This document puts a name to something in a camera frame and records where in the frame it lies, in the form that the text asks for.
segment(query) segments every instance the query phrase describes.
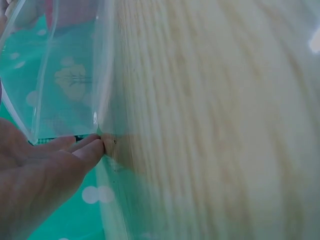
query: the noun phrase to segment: finger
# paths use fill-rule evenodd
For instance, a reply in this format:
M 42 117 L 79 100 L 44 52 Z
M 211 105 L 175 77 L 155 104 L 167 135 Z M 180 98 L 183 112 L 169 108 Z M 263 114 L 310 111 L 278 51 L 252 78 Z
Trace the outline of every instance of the finger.
M 84 147 L 74 151 L 72 154 L 78 157 L 85 165 L 86 172 L 94 168 L 105 153 L 102 140 L 96 139 Z
M 59 150 L 66 150 L 70 148 L 70 146 L 75 142 L 76 142 L 76 138 L 74 136 L 59 137 L 51 140 L 46 144 L 34 146 L 34 149 L 44 153 L 54 152 Z
M 88 145 L 89 143 L 92 143 L 94 140 L 97 140 L 97 139 L 100 139 L 100 136 L 98 134 L 89 135 L 86 138 L 82 139 L 81 141 L 79 141 L 76 144 L 69 147 L 67 152 L 73 153 L 73 152 L 77 151 L 78 149 L 83 148 L 84 146 Z

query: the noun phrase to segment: teal polka dot fabric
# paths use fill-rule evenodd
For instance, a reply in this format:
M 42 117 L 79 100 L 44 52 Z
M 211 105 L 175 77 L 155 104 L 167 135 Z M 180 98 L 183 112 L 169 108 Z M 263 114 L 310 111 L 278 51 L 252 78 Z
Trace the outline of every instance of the teal polka dot fabric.
M 43 78 L 42 137 L 51 138 L 59 131 L 87 134 L 92 131 L 92 35 L 94 24 L 87 22 L 56 31 L 50 46 L 45 18 L 32 29 L 12 34 L 0 57 L 0 75 L 13 107 L 28 130 L 32 128 L 37 106 L 39 69 L 48 53 Z M 0 116 L 14 122 L 3 103 Z M 98 185 L 92 170 L 77 193 L 53 213 L 30 240 L 104 240 L 100 204 L 112 203 L 113 190 Z
M 36 138 L 95 132 L 94 21 L 51 33 L 40 18 L 11 34 L 0 58 L 4 89 L 13 109 Z

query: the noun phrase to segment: wooden surface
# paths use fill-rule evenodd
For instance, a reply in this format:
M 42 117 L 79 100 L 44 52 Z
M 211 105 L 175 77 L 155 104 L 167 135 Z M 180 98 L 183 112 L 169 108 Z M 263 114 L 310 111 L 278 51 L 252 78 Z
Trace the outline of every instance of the wooden surface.
M 141 202 L 159 239 L 320 239 L 314 2 L 116 1 L 100 128 L 158 189 Z

